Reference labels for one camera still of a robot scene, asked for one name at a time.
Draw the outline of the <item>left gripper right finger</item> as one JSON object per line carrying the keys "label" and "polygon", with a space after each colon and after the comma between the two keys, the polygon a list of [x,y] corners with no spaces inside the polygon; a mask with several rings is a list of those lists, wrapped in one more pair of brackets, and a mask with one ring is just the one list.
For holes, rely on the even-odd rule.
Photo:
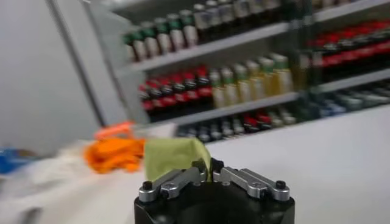
{"label": "left gripper right finger", "polygon": [[252,198],[270,196],[276,201],[288,201],[290,189],[282,180],[272,181],[249,169],[234,169],[223,161],[211,159],[211,174],[214,182],[234,183]]}

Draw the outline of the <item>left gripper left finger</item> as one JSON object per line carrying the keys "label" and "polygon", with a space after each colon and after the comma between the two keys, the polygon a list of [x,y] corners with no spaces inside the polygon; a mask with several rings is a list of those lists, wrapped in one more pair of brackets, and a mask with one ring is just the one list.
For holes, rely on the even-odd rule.
{"label": "left gripper left finger", "polygon": [[138,199],[143,203],[151,203],[158,197],[177,198],[180,191],[190,183],[201,183],[208,178],[208,169],[204,160],[193,161],[188,169],[174,169],[155,181],[144,181],[139,188]]}

